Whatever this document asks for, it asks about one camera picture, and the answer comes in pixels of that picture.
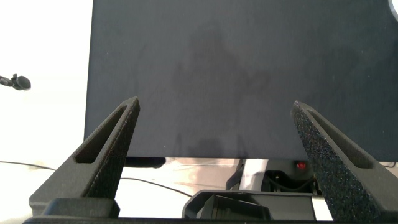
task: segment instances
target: black plastic mount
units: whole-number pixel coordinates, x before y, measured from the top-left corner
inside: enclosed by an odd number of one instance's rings
[[[113,200],[139,110],[137,98],[121,103],[32,194],[29,205],[33,215],[42,214],[58,198]]]
[[[292,117],[334,221],[398,222],[398,179],[312,107]]]
[[[195,219],[201,206],[213,195],[222,197],[223,203],[233,199],[264,206],[274,220],[277,220],[277,204],[288,209],[284,203],[292,202],[289,198],[301,198],[308,205],[300,207],[304,205],[301,202],[294,208],[305,208],[309,216],[279,223],[314,222],[309,194],[230,190],[197,193],[186,204],[184,218],[179,220],[117,218],[119,208],[114,196],[138,114],[137,98],[120,104],[30,197],[34,217],[25,223],[252,223]],[[292,117],[334,221],[398,222],[395,176],[308,105],[296,101]]]

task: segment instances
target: black cable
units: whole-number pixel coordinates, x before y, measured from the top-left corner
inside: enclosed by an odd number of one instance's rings
[[[397,165],[397,162],[394,162],[392,166],[385,166],[385,165],[383,165],[383,166],[387,167],[387,168],[394,168],[396,165]]]
[[[28,163],[24,163],[24,162],[0,161],[0,163],[17,164],[17,165],[24,165],[24,166],[32,166],[32,167],[37,167],[37,168],[41,168],[41,169],[48,169],[48,170],[54,170],[54,171],[56,171],[55,169],[50,168],[50,167],[40,166],[40,165],[36,165],[36,164],[28,164]],[[173,188],[171,188],[171,187],[166,187],[166,186],[164,186],[164,185],[156,184],[156,183],[153,183],[153,182],[150,182],[150,181],[146,181],[146,180],[141,180],[141,179],[137,179],[137,178],[130,178],[130,177],[123,177],[123,178],[120,178],[120,179],[121,179],[121,180],[136,180],[136,181],[141,181],[141,182],[145,182],[145,183],[148,183],[148,184],[153,184],[153,185],[156,185],[156,186],[159,186],[159,187],[163,187],[163,188],[165,188],[165,189],[173,190],[174,192],[183,194],[183,195],[185,195],[185,196],[187,196],[187,197],[192,197],[192,195],[187,194],[187,193],[185,193],[185,192],[182,192],[181,190],[173,189]]]
[[[185,195],[185,196],[187,196],[187,197],[192,197],[192,195],[187,194],[187,193],[185,193],[185,192],[182,192],[181,190],[173,189],[173,188],[171,188],[171,187],[167,187],[167,186],[164,186],[164,185],[161,185],[161,184],[156,184],[156,183],[153,183],[153,182],[151,182],[151,181],[146,181],[146,180],[141,180],[141,179],[136,179],[136,178],[130,178],[130,177],[122,177],[122,178],[120,178],[120,179],[121,179],[121,180],[136,180],[136,181],[141,181],[141,182],[144,182],[144,183],[147,183],[147,184],[153,184],[153,185],[156,185],[156,186],[158,186],[158,187],[163,187],[163,188],[165,188],[165,189],[172,190],[172,191],[174,191],[174,192],[183,194],[183,195]]]
[[[53,168],[50,168],[50,167],[40,166],[40,165],[36,165],[36,164],[27,164],[27,163],[24,163],[24,162],[0,161],[0,163],[17,164],[17,165],[24,165],[24,166],[32,166],[32,167],[37,167],[37,168],[41,168],[41,169],[49,169],[49,170],[54,170],[54,171],[56,171],[56,169],[53,169]]]
[[[297,187],[297,188],[295,188],[295,189],[292,189],[292,188],[290,188],[290,187],[285,187],[285,186],[283,186],[283,185],[278,184],[277,182],[275,182],[274,180],[272,180],[272,179],[271,179],[269,176],[267,176],[267,175],[266,175],[265,177],[266,177],[266,179],[269,180],[269,182],[271,182],[273,185],[275,185],[275,186],[281,188],[282,190],[288,190],[288,191],[291,191],[291,192],[299,191],[299,190],[303,189],[304,187],[306,187],[308,184],[310,184],[310,183],[313,182],[313,177],[312,177],[312,178],[310,178],[309,180],[307,180],[306,183],[304,183],[304,184],[301,185],[300,187]]]

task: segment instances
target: microphone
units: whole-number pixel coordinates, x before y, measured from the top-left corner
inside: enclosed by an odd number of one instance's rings
[[[26,77],[14,74],[11,79],[0,76],[0,84],[16,90],[30,90],[30,81]]]

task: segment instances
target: monitor screen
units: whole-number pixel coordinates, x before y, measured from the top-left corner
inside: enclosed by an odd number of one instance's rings
[[[398,161],[398,22],[388,1],[94,1],[85,137],[120,102],[129,156],[306,159],[302,101]]]

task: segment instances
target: red led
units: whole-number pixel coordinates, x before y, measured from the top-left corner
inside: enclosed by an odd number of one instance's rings
[[[297,168],[299,168],[299,169],[305,169],[305,166],[306,166],[305,162],[298,162],[297,163]]]

